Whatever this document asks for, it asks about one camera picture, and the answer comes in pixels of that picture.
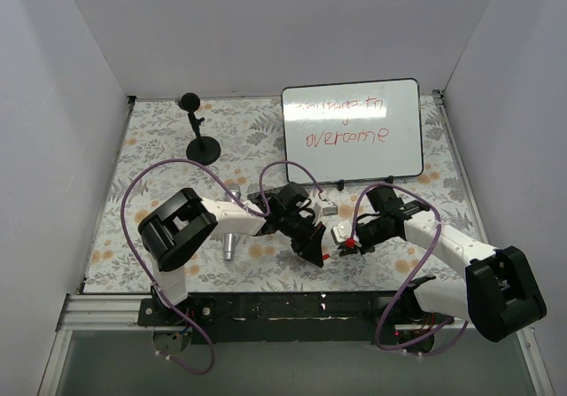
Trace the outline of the silver microphone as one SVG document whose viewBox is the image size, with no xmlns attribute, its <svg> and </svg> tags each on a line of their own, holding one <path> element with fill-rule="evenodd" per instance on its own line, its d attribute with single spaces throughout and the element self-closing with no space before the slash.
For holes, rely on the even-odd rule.
<svg viewBox="0 0 567 396">
<path fill-rule="evenodd" d="M 237 183 L 231 183 L 228 185 L 230 193 L 237 199 L 241 198 L 240 186 Z M 225 234 L 223 238 L 223 259 L 227 262 L 233 261 L 235 252 L 237 248 L 237 236 L 235 234 L 229 233 Z"/>
</svg>

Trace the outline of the black microphone stand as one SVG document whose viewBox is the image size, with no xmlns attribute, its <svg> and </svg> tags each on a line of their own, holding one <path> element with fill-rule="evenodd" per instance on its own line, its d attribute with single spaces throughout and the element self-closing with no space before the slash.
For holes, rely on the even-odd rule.
<svg viewBox="0 0 567 396">
<path fill-rule="evenodd" d="M 204 118 L 198 119 L 195 113 L 188 113 L 188 118 L 195 138 L 187 145 L 185 152 L 187 159 L 204 166 L 213 164 L 221 156 L 220 144 L 210 136 L 201 135 L 200 125 Z"/>
</svg>

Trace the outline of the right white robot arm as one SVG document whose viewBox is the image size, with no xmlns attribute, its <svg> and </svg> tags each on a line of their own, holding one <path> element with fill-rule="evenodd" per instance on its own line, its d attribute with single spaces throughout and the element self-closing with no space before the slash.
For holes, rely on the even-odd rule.
<svg viewBox="0 0 567 396">
<path fill-rule="evenodd" d="M 470 322 L 484 338 L 499 342 L 547 315 L 536 278 L 520 249 L 479 242 L 443 223 L 439 212 L 422 198 L 414 196 L 405 202 L 396 189 L 380 182 L 362 193 L 374 212 L 369 221 L 356 214 L 332 228 L 340 254 L 365 254 L 400 238 L 425 250 L 420 266 L 434 256 L 461 279 L 445 283 L 412 271 L 386 305 L 380 325 L 399 307 L 410 322 L 442 314 Z"/>
</svg>

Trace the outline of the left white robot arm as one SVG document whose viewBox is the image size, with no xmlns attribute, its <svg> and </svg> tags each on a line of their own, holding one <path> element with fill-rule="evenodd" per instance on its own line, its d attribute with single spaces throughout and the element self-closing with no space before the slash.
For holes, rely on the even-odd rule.
<svg viewBox="0 0 567 396">
<path fill-rule="evenodd" d="M 187 318 L 189 293 L 183 268 L 210 236 L 262 237 L 280 232 L 290 239 L 293 252 L 320 268 L 325 260 L 322 218 L 337 213 L 338 205 L 325 192 L 309 193 L 295 182 L 238 202 L 230 194 L 215 201 L 191 188 L 178 191 L 138 225 L 143 247 L 151 255 L 159 316 L 171 325 Z"/>
</svg>

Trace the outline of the floral table mat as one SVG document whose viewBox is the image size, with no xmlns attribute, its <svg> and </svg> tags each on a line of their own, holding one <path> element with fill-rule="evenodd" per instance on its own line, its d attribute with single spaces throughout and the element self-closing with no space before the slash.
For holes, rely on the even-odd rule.
<svg viewBox="0 0 567 396">
<path fill-rule="evenodd" d="M 85 293 L 145 293 L 138 224 L 179 189 L 220 199 L 222 186 L 237 183 L 244 194 L 286 181 L 283 119 L 276 98 L 205 100 L 202 132 L 221 142 L 221 156 L 208 173 L 184 163 L 193 137 L 186 114 L 172 101 L 136 101 L 118 165 L 92 246 L 82 284 Z M 423 251 L 392 239 L 369 254 L 330 258 L 323 268 L 295 254 L 287 237 L 240 237 L 233 261 L 222 255 L 222 239 L 208 239 L 185 265 L 187 287 L 197 291 L 394 290 L 414 268 L 453 282 L 452 269 Z"/>
</svg>

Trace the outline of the white whiteboard black frame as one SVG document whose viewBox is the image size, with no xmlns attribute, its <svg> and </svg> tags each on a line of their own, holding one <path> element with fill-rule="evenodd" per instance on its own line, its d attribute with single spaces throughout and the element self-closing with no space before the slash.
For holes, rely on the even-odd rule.
<svg viewBox="0 0 567 396">
<path fill-rule="evenodd" d="M 424 169 L 414 78 L 288 87 L 281 93 L 287 177 L 318 182 L 415 177 Z"/>
</svg>

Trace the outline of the black base bar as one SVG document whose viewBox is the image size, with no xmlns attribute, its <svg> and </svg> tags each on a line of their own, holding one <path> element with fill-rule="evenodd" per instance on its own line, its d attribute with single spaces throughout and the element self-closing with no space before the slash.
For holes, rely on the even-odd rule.
<svg viewBox="0 0 567 396">
<path fill-rule="evenodd" d="M 374 341 L 393 291 L 198 292 L 177 308 L 214 343 Z"/>
</svg>

